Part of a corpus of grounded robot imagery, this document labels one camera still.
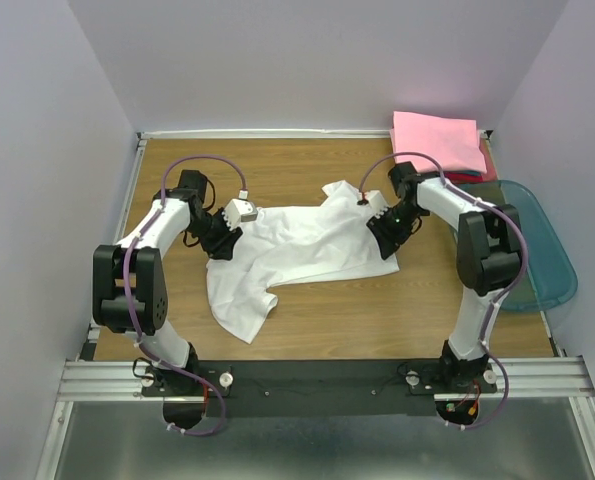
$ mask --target white cloth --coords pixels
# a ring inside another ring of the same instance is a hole
[[[260,208],[242,224],[233,259],[208,262],[208,303],[230,333],[251,343],[277,296],[268,287],[328,282],[397,272],[392,255],[382,260],[366,222],[373,215],[357,205],[358,190],[346,181],[323,187],[319,207]]]

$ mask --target gray wall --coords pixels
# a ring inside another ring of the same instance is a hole
[[[548,318],[595,382],[595,0],[570,1],[493,139],[501,175],[537,195],[577,271],[577,296]]]
[[[70,0],[133,125],[496,126],[566,0]]]
[[[0,0],[0,479],[34,478],[133,153],[65,0]]]

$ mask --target purple cable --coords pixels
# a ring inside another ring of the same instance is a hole
[[[482,203],[481,199],[477,199],[477,198],[473,197],[472,195],[464,192],[460,188],[458,188],[458,187],[454,186],[452,183],[450,183],[446,179],[446,176],[444,175],[444,169],[439,164],[439,162],[437,160],[435,160],[434,158],[432,158],[431,156],[426,155],[425,153],[396,152],[396,153],[391,153],[390,155],[386,155],[383,158],[380,158],[375,163],[373,163],[371,165],[371,167],[364,174],[364,177],[361,179],[361,182],[359,184],[359,191],[361,193],[364,192],[364,184],[366,183],[368,176],[378,165],[385,162],[386,160],[390,160],[391,158],[403,157],[403,156],[421,157],[421,158],[428,160],[435,167],[437,167],[437,170],[439,171],[439,178],[441,179],[442,185],[444,185],[449,191],[451,191],[452,193],[454,193],[461,199],[466,200],[467,202],[472,203],[475,206],[481,207],[484,210],[488,210],[489,212],[492,212],[493,214],[495,214],[497,217],[502,219],[510,227],[510,229],[513,231],[513,233],[517,236],[517,239],[519,240],[519,244],[520,244],[520,248],[521,248],[521,265],[519,267],[519,272],[517,273],[517,276],[515,277],[515,279],[512,282],[510,282],[510,284],[506,288],[504,288],[501,292],[499,292],[498,295],[496,295],[491,300],[490,304],[488,305],[488,308],[486,309],[486,313],[484,314],[484,322],[482,324],[481,331],[479,332],[479,343],[481,344],[482,350],[484,350],[486,355],[488,355],[490,357],[490,359],[493,362],[495,362],[495,364],[501,370],[502,376],[504,377],[504,393],[503,393],[503,396],[502,396],[499,404],[497,405],[497,408],[495,408],[493,413],[491,413],[488,417],[486,417],[481,422],[473,423],[472,425],[461,425],[460,426],[460,427],[463,427],[464,429],[468,429],[468,430],[483,427],[484,425],[486,425],[487,423],[492,421],[502,411],[502,409],[506,405],[506,402],[508,401],[508,394],[509,394],[509,389],[510,389],[510,381],[508,379],[508,372],[506,371],[506,368],[504,367],[504,365],[499,361],[499,359],[490,352],[490,349],[488,348],[488,345],[486,343],[486,331],[488,330],[488,325],[490,325],[490,321],[492,320],[493,313],[495,312],[496,304],[508,292],[510,292],[513,288],[515,288],[515,286],[521,281],[521,279],[526,274],[526,271],[528,270],[528,245],[526,244],[526,239],[522,235],[521,230],[515,224],[515,222],[513,222],[502,211],[496,209],[495,207],[491,207],[490,205]]]
[[[193,437],[206,437],[206,436],[212,435],[212,434],[218,432],[224,426],[224,424],[226,422],[226,402],[224,401],[224,397],[222,397],[221,393],[219,393],[219,390],[212,383],[210,383],[208,380],[206,380],[205,378],[202,378],[198,375],[195,375],[194,373],[187,372],[186,370],[179,368],[175,365],[172,365],[171,363],[168,363],[166,360],[158,358],[156,355],[151,353],[146,347],[141,345],[143,331],[141,329],[141,326],[139,325],[139,318],[137,317],[137,311],[135,309],[135,302],[133,301],[132,291],[130,290],[130,258],[133,254],[133,251],[135,250],[135,246],[137,245],[137,243],[139,243],[139,240],[146,234],[148,229],[150,229],[150,227],[152,227],[152,225],[160,217],[160,215],[162,214],[162,212],[164,210],[164,206],[166,205],[166,179],[168,178],[168,174],[170,173],[170,171],[182,162],[185,162],[187,160],[197,160],[200,158],[219,160],[219,161],[225,162],[228,165],[230,165],[231,167],[233,167],[239,174],[239,177],[241,178],[241,189],[247,190],[246,177],[244,176],[244,172],[241,171],[241,169],[239,168],[239,166],[237,166],[237,164],[235,164],[231,160],[228,160],[227,158],[219,157],[216,155],[192,155],[190,157],[184,157],[184,158],[180,158],[179,160],[175,160],[166,169],[166,171],[164,172],[164,175],[161,179],[161,205],[157,210],[155,210],[155,213],[153,214],[153,216],[150,217],[146,221],[146,223],[144,223],[144,225],[139,229],[138,234],[130,242],[130,245],[126,249],[126,253],[124,255],[124,264],[123,264],[123,268],[122,268],[122,273],[123,273],[123,277],[124,277],[124,294],[126,295],[126,304],[128,306],[128,315],[130,316],[130,321],[133,324],[135,333],[137,334],[137,343],[139,344],[139,349],[144,353],[144,355],[146,355],[148,358],[150,358],[155,363],[159,363],[160,365],[163,365],[164,367],[168,368],[169,370],[172,370],[173,372],[177,372],[181,375],[185,375],[186,377],[189,377],[189,378],[195,380],[196,382],[201,383],[205,387],[211,389],[213,392],[215,392],[215,395],[217,395],[217,398],[219,399],[219,405],[221,407],[221,415],[219,417],[219,422],[214,427],[212,427],[208,430],[201,430],[198,432],[193,432],[192,430],[184,430],[184,429],[179,428],[178,426],[173,425],[173,424],[170,425],[170,427],[173,430],[183,433],[184,435],[189,435],[189,436],[193,436]]]

